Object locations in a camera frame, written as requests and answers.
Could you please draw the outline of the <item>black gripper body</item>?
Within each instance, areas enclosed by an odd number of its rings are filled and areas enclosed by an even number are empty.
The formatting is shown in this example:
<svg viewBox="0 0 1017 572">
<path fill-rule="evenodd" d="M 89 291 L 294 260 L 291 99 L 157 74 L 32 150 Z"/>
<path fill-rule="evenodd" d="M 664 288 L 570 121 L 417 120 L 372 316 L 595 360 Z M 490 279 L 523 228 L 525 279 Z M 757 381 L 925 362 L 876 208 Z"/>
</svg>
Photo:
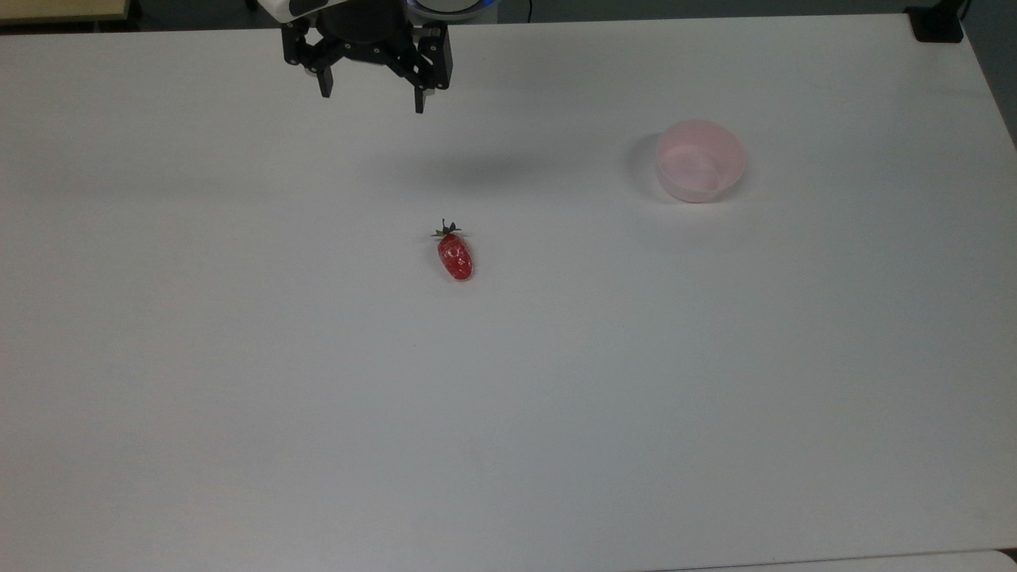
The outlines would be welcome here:
<svg viewBox="0 0 1017 572">
<path fill-rule="evenodd" d="M 396 50 L 414 46 L 404 1 L 345 1 L 317 12 L 317 46 L 387 44 Z"/>
</svg>

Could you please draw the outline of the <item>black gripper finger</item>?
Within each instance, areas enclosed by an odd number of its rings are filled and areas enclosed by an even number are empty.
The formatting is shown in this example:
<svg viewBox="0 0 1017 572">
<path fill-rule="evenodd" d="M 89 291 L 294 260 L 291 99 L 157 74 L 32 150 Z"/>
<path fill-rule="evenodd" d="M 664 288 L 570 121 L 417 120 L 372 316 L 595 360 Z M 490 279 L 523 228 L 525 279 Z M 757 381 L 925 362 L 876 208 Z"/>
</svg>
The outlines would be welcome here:
<svg viewBox="0 0 1017 572">
<path fill-rule="evenodd" d="M 453 55 L 446 22 L 407 23 L 388 37 L 386 53 L 388 68 L 413 87 L 417 114 L 424 112 L 429 94 L 448 88 Z"/>
<path fill-rule="evenodd" d="M 307 40 L 310 28 L 311 21 L 305 17 L 283 23 L 283 59 L 284 62 L 313 75 L 319 85 L 321 97 L 328 99 L 334 87 L 331 68 L 351 51 L 351 44 L 328 35 L 310 44 Z"/>
</svg>

